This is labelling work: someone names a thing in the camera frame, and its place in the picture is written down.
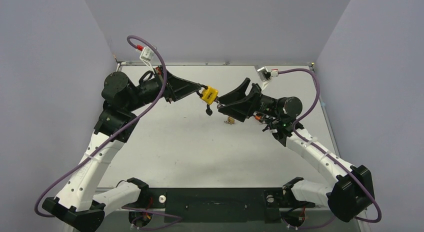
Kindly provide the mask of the small brass padlock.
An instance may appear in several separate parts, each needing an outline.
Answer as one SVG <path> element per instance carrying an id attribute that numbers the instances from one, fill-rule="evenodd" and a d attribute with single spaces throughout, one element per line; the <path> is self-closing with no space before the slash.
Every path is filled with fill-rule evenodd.
<path id="1" fill-rule="evenodd" d="M 227 120 L 225 121 L 227 124 L 233 125 L 235 124 L 235 119 L 231 116 L 227 117 Z"/>

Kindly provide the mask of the yellow padlock with keys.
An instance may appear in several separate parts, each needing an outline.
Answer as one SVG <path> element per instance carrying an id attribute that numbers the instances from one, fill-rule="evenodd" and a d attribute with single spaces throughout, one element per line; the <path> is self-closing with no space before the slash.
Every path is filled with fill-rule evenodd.
<path id="1" fill-rule="evenodd" d="M 197 91 L 196 94 L 202 101 L 206 103 L 205 112 L 208 116 L 211 116 L 213 114 L 213 111 L 211 109 L 211 105 L 213 103 L 216 103 L 218 108 L 222 105 L 219 101 L 219 91 L 216 88 L 201 84 L 200 90 Z"/>

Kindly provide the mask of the orange black padlock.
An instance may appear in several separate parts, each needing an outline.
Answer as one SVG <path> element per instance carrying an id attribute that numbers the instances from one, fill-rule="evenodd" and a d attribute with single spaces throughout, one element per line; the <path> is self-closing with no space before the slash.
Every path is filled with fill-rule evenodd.
<path id="1" fill-rule="evenodd" d="M 264 116 L 263 115 L 255 115 L 254 117 L 258 122 L 263 123 Z"/>

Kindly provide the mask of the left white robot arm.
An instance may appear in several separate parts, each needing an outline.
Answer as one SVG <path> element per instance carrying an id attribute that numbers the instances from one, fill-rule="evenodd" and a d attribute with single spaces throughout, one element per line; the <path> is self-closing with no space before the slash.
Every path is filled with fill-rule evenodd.
<path id="1" fill-rule="evenodd" d="M 149 109 L 159 99 L 172 103 L 202 89 L 200 83 L 174 76 L 161 66 L 146 72 L 135 85 L 121 71 L 104 80 L 103 111 L 94 127 L 89 145 L 77 168 L 57 195 L 48 197 L 42 208 L 68 226 L 69 231 L 94 232 L 105 217 L 126 206 L 143 207 L 149 203 L 149 186 L 137 178 L 97 193 L 97 187 L 113 158 L 134 131 L 135 110 Z"/>

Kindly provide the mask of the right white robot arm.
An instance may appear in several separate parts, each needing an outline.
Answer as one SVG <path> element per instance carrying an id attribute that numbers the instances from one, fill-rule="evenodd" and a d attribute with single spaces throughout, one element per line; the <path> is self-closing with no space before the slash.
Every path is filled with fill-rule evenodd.
<path id="1" fill-rule="evenodd" d="M 273 98 L 262 93 L 257 83 L 251 90 L 246 78 L 236 89 L 219 96 L 218 111 L 239 122 L 256 114 L 264 116 L 264 130 L 283 147 L 307 161 L 325 179 L 325 183 L 296 177 L 282 188 L 282 199 L 294 206 L 301 202 L 327 207 L 343 222 L 355 219 L 375 198 L 371 172 L 355 166 L 331 152 L 299 122 L 303 104 L 298 97 Z"/>

